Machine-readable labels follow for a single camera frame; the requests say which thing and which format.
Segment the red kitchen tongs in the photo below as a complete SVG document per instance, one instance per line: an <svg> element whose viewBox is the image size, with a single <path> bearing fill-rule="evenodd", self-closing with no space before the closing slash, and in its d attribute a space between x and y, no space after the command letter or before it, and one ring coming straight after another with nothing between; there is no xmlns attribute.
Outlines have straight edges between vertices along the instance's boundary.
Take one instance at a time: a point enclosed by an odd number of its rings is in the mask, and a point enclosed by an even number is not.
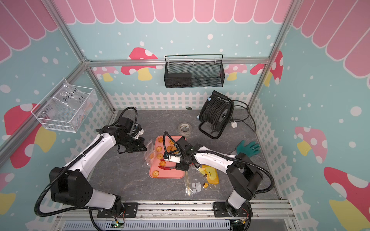
<svg viewBox="0 0 370 231"><path fill-rule="evenodd" d="M162 169L162 170L173 170L173 169L176 169L176 166L173 166L173 167L168 167L168 166L158 166L159 169Z"/></svg>

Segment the round cookie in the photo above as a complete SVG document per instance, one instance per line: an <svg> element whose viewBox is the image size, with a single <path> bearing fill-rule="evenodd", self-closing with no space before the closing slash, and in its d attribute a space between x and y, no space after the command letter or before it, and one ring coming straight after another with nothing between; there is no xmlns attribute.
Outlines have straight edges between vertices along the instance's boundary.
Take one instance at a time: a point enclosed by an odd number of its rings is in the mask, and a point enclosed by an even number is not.
<svg viewBox="0 0 370 231"><path fill-rule="evenodd" d="M152 177L157 178L159 176L159 171L155 170L152 172Z"/></svg>

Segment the clear resealable bag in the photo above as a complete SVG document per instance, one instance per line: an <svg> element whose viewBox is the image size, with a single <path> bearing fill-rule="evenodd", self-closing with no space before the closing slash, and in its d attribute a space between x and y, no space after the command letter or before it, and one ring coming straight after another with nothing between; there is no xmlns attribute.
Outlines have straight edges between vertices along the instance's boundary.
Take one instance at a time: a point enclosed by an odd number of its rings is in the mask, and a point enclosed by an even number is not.
<svg viewBox="0 0 370 231"><path fill-rule="evenodd" d="M145 154L144 154L144 158L145 158L145 165L147 167L151 167L152 163L153 163L153 158L156 156L156 147L155 147L155 143L153 142L153 140L150 140L146 145L146 151L145 151Z"/></svg>

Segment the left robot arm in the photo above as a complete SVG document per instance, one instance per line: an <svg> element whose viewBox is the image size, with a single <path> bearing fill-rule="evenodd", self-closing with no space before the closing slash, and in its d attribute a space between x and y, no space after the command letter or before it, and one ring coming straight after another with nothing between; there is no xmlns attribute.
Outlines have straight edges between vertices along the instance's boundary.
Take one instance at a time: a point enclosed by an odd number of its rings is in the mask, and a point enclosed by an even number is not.
<svg viewBox="0 0 370 231"><path fill-rule="evenodd" d="M38 197L34 212L39 217L54 216L60 213L88 209L105 212L117 217L124 212L121 196L94 189L88 177L101 158L114 146L124 147L125 153L145 152L141 125L127 117L97 129L98 135L87 148L63 167L55 167L49 174L50 182ZM42 212L41 203L46 194L51 199L67 205L67 208L52 212Z"/></svg>

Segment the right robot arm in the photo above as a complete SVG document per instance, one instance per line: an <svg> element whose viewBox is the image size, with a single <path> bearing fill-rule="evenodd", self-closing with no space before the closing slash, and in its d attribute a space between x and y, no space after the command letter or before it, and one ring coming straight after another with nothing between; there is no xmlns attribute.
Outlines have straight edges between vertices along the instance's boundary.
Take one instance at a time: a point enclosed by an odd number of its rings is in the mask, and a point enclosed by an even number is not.
<svg viewBox="0 0 370 231"><path fill-rule="evenodd" d="M250 201L275 186L272 174L254 164L245 153L222 154L199 144L191 145L184 136L175 140L167 132L163 135L163 147L164 160L174 162L176 170L188 171L191 165L207 165L228 176L233 191L224 203L214 204L216 216L223 213L231 217L251 217Z"/></svg>

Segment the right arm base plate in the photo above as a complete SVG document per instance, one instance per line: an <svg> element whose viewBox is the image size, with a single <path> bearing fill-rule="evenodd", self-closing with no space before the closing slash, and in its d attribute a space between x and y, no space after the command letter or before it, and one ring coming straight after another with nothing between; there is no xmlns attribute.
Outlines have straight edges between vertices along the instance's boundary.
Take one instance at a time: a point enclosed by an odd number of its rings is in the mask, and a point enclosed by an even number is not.
<svg viewBox="0 0 370 231"><path fill-rule="evenodd" d="M239 209L232 207L228 202L214 202L213 211L216 218L253 217L251 204L249 202L244 202Z"/></svg>

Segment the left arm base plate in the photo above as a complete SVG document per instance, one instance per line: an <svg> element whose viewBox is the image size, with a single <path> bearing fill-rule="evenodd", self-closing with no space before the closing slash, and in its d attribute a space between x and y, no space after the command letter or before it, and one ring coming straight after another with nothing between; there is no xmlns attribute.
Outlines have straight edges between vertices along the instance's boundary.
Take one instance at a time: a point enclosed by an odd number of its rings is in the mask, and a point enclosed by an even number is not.
<svg viewBox="0 0 370 231"><path fill-rule="evenodd" d="M135 218L138 212L138 203L120 203L114 205L112 209L103 209L98 211L98 218Z"/></svg>

